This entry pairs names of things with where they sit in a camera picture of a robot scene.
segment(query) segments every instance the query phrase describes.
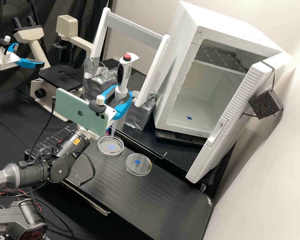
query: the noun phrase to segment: blue bracket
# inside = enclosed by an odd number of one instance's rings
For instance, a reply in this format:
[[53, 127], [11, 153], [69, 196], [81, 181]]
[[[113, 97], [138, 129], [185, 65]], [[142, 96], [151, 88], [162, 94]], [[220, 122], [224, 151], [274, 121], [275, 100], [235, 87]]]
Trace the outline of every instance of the blue bracket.
[[[14, 52], [15, 46], [18, 46], [19, 43], [12, 43], [8, 51], [9, 52]], [[42, 68], [44, 67], [44, 62], [42, 61], [35, 61], [27, 58], [21, 58], [18, 62], [15, 62], [15, 64], [19, 65], [22, 68]]]
[[[118, 85], [114, 85], [107, 90], [105, 90], [101, 95], [104, 96], [105, 100], [107, 99], [107, 94], [117, 87]], [[113, 120], [120, 119], [129, 109], [130, 105], [132, 103], [132, 92], [129, 91], [129, 98], [125, 103], [117, 105], [114, 109], [117, 111], [116, 115], [113, 117]]]

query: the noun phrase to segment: black foam block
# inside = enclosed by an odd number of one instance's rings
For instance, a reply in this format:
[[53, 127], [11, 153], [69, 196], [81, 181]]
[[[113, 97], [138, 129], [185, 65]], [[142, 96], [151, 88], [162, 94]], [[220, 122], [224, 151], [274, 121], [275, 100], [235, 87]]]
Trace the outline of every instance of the black foam block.
[[250, 99], [249, 105], [258, 119], [268, 117], [283, 109], [283, 105], [278, 96], [274, 91], [271, 90], [268, 90], [259, 96]]

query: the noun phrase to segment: petri dish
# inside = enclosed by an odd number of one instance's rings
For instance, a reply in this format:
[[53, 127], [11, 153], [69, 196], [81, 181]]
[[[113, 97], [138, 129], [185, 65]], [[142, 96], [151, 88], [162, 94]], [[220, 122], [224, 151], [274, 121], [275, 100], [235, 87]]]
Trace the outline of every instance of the petri dish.
[[145, 176], [151, 171], [151, 161], [148, 157], [140, 153], [130, 154], [124, 165], [128, 172], [136, 176]]
[[98, 140], [98, 148], [100, 152], [108, 156], [116, 156], [122, 153], [124, 149], [123, 141], [117, 137], [110, 135], [103, 136]]

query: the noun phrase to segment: black knob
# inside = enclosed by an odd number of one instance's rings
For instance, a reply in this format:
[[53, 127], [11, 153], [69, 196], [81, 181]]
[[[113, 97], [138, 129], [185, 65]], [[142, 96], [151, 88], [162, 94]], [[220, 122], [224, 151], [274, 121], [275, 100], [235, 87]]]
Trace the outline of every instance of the black knob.
[[21, 23], [20, 23], [20, 21], [17, 17], [12, 18], [12, 22], [13, 22], [15, 28], [21, 28], [22, 27]]
[[26, 17], [26, 19], [27, 19], [29, 27], [32, 27], [32, 26], [36, 25], [36, 23], [33, 21], [31, 16]]
[[34, 95], [36, 95], [37, 98], [43, 98], [47, 95], [47, 93], [43, 88], [40, 88], [40, 89], [34, 91]]

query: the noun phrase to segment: gray box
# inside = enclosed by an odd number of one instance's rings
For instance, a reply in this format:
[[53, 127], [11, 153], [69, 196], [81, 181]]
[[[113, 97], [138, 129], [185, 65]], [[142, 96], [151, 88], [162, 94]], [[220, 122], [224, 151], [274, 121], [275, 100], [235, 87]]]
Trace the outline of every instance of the gray box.
[[153, 108], [156, 105], [156, 94], [155, 92], [149, 92], [148, 100], [140, 107], [134, 105], [137, 100], [137, 95], [139, 95], [139, 91], [133, 91], [132, 95], [136, 97], [132, 100], [127, 112], [125, 124], [142, 131], [149, 121]]

